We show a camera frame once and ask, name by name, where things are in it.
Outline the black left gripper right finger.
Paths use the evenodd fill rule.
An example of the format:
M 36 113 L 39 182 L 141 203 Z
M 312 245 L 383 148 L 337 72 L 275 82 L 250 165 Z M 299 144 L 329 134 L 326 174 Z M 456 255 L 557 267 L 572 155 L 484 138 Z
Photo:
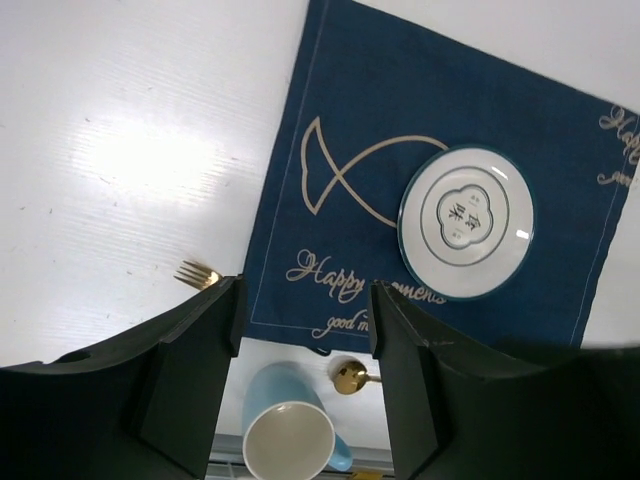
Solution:
M 381 281 L 368 315 L 397 478 L 638 477 L 637 347 L 496 350 Z

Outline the blue fish placemat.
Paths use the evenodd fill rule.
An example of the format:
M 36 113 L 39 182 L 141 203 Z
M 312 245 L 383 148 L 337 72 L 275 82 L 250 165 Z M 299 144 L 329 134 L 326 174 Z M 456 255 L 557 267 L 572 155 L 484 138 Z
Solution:
M 355 1 L 312 1 L 245 262 L 246 334 L 368 350 L 372 282 L 488 345 L 577 346 L 636 112 Z

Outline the blue mug white inside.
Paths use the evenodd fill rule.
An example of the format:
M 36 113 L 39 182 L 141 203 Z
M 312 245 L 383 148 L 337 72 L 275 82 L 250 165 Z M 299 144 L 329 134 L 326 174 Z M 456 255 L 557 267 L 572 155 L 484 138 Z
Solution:
M 262 368 L 249 382 L 242 437 L 244 442 L 289 442 L 294 447 L 305 440 L 316 446 L 326 440 L 329 450 L 335 449 L 336 440 L 344 442 L 306 376 L 285 363 Z

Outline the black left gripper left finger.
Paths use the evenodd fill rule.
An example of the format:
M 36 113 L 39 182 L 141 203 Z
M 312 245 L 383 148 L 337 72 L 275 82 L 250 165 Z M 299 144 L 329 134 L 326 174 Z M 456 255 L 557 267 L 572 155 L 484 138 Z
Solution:
M 226 277 L 51 363 L 1 371 L 5 479 L 202 479 L 247 286 Z

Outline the gold fork green handle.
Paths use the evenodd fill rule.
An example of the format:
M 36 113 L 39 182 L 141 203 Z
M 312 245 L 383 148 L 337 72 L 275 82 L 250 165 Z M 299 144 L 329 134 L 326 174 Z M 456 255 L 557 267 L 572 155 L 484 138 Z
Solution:
M 191 288 L 202 291 L 219 282 L 222 275 L 199 262 L 183 260 L 173 278 Z

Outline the gold spoon green handle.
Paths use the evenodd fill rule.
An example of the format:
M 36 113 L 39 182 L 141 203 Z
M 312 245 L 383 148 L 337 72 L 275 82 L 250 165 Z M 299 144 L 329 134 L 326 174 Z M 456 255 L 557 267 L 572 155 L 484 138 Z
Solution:
M 367 383 L 381 383 L 380 377 L 372 376 L 365 365 L 357 360 L 342 362 L 331 376 L 334 389 L 341 395 L 353 395 Z

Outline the white plate with green rim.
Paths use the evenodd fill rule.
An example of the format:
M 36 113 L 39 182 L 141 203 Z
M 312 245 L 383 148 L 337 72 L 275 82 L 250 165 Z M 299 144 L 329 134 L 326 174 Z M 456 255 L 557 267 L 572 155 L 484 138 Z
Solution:
M 518 166 L 477 144 L 432 156 L 411 177 L 397 222 L 411 276 L 453 301 L 486 297 L 521 269 L 536 228 L 535 201 Z

